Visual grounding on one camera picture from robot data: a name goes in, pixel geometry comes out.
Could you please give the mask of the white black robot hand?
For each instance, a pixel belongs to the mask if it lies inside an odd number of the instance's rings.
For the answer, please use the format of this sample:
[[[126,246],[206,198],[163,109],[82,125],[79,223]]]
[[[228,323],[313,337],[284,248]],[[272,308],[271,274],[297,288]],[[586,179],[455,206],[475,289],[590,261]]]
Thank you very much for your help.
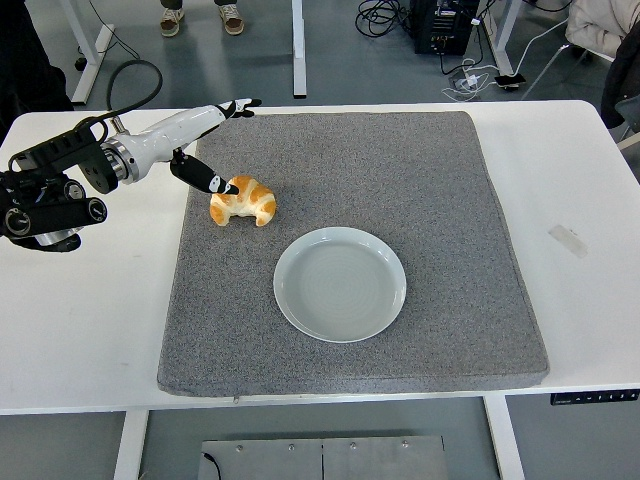
[[[186,154],[185,149],[231,118],[252,117],[252,109],[261,104],[259,99],[244,98],[197,107],[174,114],[139,134],[115,135],[110,139],[110,145],[124,167],[122,182],[135,183],[143,179],[154,164],[167,162],[175,177],[199,191],[238,194],[238,187]]]

